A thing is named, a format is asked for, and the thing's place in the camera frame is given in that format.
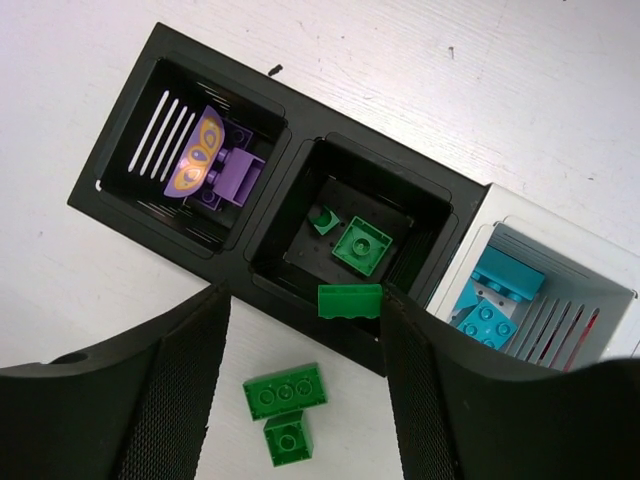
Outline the small green lego brick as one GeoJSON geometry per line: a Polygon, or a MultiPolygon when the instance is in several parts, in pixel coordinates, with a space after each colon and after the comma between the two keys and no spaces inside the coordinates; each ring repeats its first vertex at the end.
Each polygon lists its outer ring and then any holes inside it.
{"type": "Polygon", "coordinates": [[[393,239],[359,216],[354,216],[332,250],[332,255],[355,271],[371,276],[393,239]]]}

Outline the purple lego piece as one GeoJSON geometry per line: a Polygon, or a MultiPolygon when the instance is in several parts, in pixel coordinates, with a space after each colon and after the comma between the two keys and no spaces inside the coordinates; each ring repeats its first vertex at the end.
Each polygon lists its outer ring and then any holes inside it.
{"type": "Polygon", "coordinates": [[[217,111],[207,106],[196,123],[163,194],[185,198],[204,183],[225,140],[224,124],[217,111]]]}

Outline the light blue lego brick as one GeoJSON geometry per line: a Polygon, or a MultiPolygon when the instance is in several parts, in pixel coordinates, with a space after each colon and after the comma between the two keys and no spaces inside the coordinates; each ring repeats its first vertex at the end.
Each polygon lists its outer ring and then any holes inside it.
{"type": "Polygon", "coordinates": [[[517,326],[484,299],[462,318],[457,329],[479,343],[499,350],[516,333],[517,326]]]}

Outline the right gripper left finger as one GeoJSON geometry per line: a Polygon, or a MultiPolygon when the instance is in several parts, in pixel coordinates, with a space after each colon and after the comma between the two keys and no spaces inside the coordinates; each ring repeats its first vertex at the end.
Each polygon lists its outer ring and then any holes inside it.
{"type": "Polygon", "coordinates": [[[206,287],[119,335],[1,371],[5,479],[191,479],[231,294],[206,287]]]}

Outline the square green lego brick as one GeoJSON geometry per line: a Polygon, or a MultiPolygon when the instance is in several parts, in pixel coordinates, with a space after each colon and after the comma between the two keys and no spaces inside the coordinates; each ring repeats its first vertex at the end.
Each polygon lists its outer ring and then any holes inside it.
{"type": "Polygon", "coordinates": [[[304,410],[270,418],[263,432],[274,467],[312,458],[314,444],[304,410]]]}

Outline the purple studded lego brick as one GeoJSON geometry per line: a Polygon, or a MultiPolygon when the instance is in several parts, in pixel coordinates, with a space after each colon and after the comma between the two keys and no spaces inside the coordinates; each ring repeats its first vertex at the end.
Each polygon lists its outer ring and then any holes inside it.
{"type": "Polygon", "coordinates": [[[264,169],[265,161],[248,151],[253,132],[229,120],[223,121],[225,141],[205,185],[196,198],[212,210],[224,202],[243,207],[264,169]]]}

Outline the large green lego brick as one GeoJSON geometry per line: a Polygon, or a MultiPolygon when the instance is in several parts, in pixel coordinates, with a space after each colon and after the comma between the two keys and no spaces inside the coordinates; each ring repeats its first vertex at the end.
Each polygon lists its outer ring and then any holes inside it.
{"type": "Polygon", "coordinates": [[[319,365],[311,363],[258,376],[243,383],[253,421],[328,402],[319,365]]]}

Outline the curved green lego piece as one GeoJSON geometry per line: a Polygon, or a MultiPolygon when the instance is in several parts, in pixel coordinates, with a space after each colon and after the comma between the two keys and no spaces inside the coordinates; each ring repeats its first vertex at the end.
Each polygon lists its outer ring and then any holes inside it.
{"type": "Polygon", "coordinates": [[[328,206],[322,205],[316,214],[309,214],[308,221],[315,231],[324,236],[340,223],[337,214],[328,206]]]}

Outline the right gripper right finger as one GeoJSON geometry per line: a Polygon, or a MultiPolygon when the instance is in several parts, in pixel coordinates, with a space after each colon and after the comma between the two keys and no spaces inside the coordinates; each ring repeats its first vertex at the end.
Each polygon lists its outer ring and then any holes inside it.
{"type": "Polygon", "coordinates": [[[568,373],[495,351],[394,286],[381,303],[407,479],[635,479],[639,363],[568,373]]]}

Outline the teal lego brick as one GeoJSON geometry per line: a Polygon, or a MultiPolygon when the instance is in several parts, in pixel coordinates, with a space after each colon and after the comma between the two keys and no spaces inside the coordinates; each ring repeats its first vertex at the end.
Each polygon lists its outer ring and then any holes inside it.
{"type": "Polygon", "coordinates": [[[474,267],[471,278],[499,295],[520,303],[534,298],[545,275],[493,247],[487,247],[474,267]]]}

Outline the tiny green lego plate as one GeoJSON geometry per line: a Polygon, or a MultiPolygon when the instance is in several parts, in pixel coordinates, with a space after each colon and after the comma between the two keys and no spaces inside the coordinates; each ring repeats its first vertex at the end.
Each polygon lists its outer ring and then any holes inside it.
{"type": "Polygon", "coordinates": [[[382,297],[380,284],[319,285],[318,316],[324,319],[374,319],[380,315],[382,297]]]}

